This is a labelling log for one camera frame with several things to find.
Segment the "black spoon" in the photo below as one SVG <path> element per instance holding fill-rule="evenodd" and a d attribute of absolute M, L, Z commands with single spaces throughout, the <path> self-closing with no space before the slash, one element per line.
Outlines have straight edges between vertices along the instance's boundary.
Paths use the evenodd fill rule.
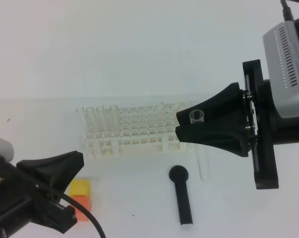
<path fill-rule="evenodd" d="M 169 171 L 169 178 L 175 183 L 180 224 L 193 224 L 186 185 L 189 178 L 188 171 L 184 167 L 176 165 Z"/>

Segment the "yellow block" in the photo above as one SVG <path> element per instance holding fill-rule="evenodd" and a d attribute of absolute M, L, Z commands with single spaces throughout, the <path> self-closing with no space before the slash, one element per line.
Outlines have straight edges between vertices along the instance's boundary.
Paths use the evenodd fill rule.
<path fill-rule="evenodd" d="M 69 196 L 90 197 L 90 182 L 87 179 L 74 179 L 70 183 Z"/>

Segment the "white table surface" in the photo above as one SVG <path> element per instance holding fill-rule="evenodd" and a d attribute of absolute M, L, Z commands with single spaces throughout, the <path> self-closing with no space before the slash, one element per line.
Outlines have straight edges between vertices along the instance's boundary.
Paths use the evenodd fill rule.
<path fill-rule="evenodd" d="M 299 4 L 289 6 L 299 17 Z M 281 21 L 278 0 L 0 1 L 0 99 L 200 93 L 203 101 L 231 82 L 243 87 L 244 61 L 261 59 L 268 78 L 262 35 Z M 92 102 L 0 102 L 13 163 L 81 151 L 73 108 Z M 299 238 L 299 144 L 275 147 L 280 189 L 264 191 L 251 158 L 199 151 L 202 181 L 195 155 L 86 166 L 107 237 Z M 193 226 L 178 222 L 167 177 L 174 164 L 190 173 Z M 98 237 L 91 224 L 65 235 L 29 224 L 14 237 L 48 236 Z"/>
<path fill-rule="evenodd" d="M 205 99 L 203 95 L 196 98 Z M 0 101 L 0 137 L 14 145 L 13 164 L 83 151 L 78 106 L 123 107 L 173 99 Z M 195 153 L 140 155 L 86 161 L 79 177 L 92 181 L 93 214 L 109 238 L 299 237 L 299 144 L 275 146 L 275 155 L 280 182 L 276 190 L 255 189 L 251 158 L 207 146 L 198 146 L 201 168 Z M 174 185 L 168 178 L 170 168 L 177 164 L 189 171 L 193 225 L 179 223 Z M 64 235 L 28 224 L 13 237 L 33 236 L 98 237 L 90 223 L 78 223 Z"/>

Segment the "orange block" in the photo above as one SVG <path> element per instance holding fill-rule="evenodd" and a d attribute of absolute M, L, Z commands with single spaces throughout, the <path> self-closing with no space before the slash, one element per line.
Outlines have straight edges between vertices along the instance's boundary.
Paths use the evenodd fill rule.
<path fill-rule="evenodd" d="M 72 196 L 71 198 L 74 199 L 76 202 L 80 203 L 89 212 L 91 211 L 91 202 L 88 196 Z M 78 221 L 87 222 L 89 220 L 86 217 L 86 215 L 83 214 L 81 211 L 79 211 L 77 208 L 75 208 L 75 211 L 76 211 L 76 217 Z"/>

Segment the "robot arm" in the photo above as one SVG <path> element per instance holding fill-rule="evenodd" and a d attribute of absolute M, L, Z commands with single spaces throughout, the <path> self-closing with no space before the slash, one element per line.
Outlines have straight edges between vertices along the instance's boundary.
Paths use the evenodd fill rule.
<path fill-rule="evenodd" d="M 251 151 L 257 189 L 279 187 L 273 146 L 299 142 L 299 19 L 281 2 L 285 22 L 263 37 L 270 80 L 263 80 L 260 60 L 244 62 L 245 89 L 233 83 L 177 114 L 180 141 L 242 157 Z"/>
<path fill-rule="evenodd" d="M 75 209 L 59 204 L 49 186 L 64 193 L 84 166 L 83 155 L 73 151 L 43 160 L 25 160 L 13 166 L 13 146 L 0 138 L 0 238 L 7 238 L 29 222 L 65 233 L 77 223 Z M 37 179 L 44 186 L 34 184 Z"/>

